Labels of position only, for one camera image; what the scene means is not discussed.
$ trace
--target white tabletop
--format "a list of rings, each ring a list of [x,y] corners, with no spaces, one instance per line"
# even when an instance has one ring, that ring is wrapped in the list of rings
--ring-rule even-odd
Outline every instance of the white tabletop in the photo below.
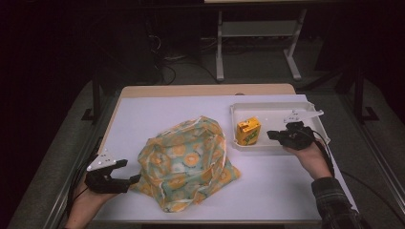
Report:
[[[116,159],[128,159],[128,165],[114,170],[112,177],[128,178],[137,174],[140,170],[137,157],[148,138],[201,115],[219,122],[226,135],[227,156],[242,176],[201,204],[191,205],[180,213],[164,213],[153,198],[130,190],[105,204],[95,220],[155,223],[319,221],[310,189],[312,178],[295,156],[281,148],[270,152],[240,152],[232,147],[230,106],[253,102],[307,102],[307,99],[297,94],[122,98],[100,149],[107,149]],[[355,207],[338,167],[334,165],[334,168],[336,178]]]

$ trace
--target black sleeve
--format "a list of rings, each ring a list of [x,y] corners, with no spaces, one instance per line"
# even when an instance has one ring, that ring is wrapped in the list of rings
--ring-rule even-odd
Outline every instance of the black sleeve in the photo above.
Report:
[[[312,192],[322,218],[322,228],[363,228],[358,212],[352,209],[337,179],[333,177],[316,179],[312,183]]]

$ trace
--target human hand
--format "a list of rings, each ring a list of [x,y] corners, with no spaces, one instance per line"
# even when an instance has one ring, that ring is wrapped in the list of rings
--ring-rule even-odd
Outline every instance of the human hand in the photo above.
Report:
[[[117,196],[117,194],[98,194],[86,186],[84,178],[80,181],[75,190],[75,202],[69,215],[65,228],[81,229],[96,216],[98,210],[109,199]]]
[[[322,177],[332,177],[328,164],[322,156],[321,150],[312,142],[308,148],[304,150],[294,150],[289,147],[283,147],[287,152],[290,152],[298,157],[301,165],[306,169],[313,179]]]

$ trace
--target small carton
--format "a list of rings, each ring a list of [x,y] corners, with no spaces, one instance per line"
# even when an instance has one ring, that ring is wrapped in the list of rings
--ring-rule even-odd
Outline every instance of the small carton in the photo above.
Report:
[[[238,123],[236,127],[236,140],[239,145],[253,145],[256,143],[261,124],[256,117],[251,117]]]

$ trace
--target patterned plastic bag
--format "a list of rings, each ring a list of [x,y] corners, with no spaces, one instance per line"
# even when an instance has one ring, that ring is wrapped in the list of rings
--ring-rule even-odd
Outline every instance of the patterned plastic bag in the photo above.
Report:
[[[164,212],[200,203],[240,176],[226,156],[220,125],[205,116],[150,138],[138,162],[142,177],[133,188],[154,198]]]

